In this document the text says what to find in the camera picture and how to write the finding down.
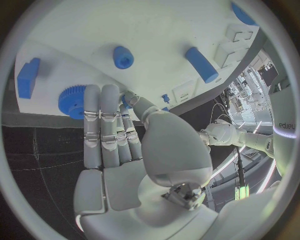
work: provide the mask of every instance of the white robotic arm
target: white robotic arm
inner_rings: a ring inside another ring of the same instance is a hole
[[[206,129],[201,130],[200,138],[204,143],[215,146],[235,145],[265,152],[270,158],[274,158],[273,135],[250,133],[241,128],[235,128],[232,124],[222,119],[210,123]]]

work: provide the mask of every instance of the black floor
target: black floor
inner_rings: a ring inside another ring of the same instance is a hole
[[[208,102],[181,117],[197,131],[210,121],[214,102]],[[215,107],[213,119],[221,115]],[[145,133],[137,126],[139,137]],[[86,239],[75,223],[73,194],[83,163],[82,128],[2,127],[4,147],[12,174],[33,209],[57,232],[69,240]],[[232,151],[212,147],[214,168]],[[0,197],[0,239],[33,239]]]

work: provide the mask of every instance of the blue gear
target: blue gear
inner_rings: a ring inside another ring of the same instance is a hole
[[[84,119],[84,94],[86,86],[71,86],[64,90],[58,98],[59,110],[72,119]]]

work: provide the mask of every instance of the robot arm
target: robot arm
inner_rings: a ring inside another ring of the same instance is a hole
[[[246,145],[252,149],[265,152],[274,158],[273,135],[247,133],[246,130],[235,128],[232,124],[222,119],[210,123],[206,129],[198,132],[205,145],[242,147]]]

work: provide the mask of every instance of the blue rectangular block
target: blue rectangular block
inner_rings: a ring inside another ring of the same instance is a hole
[[[30,63],[25,63],[20,73],[17,76],[17,90],[19,98],[30,99],[35,85],[36,77],[38,75],[40,59],[33,58]]]

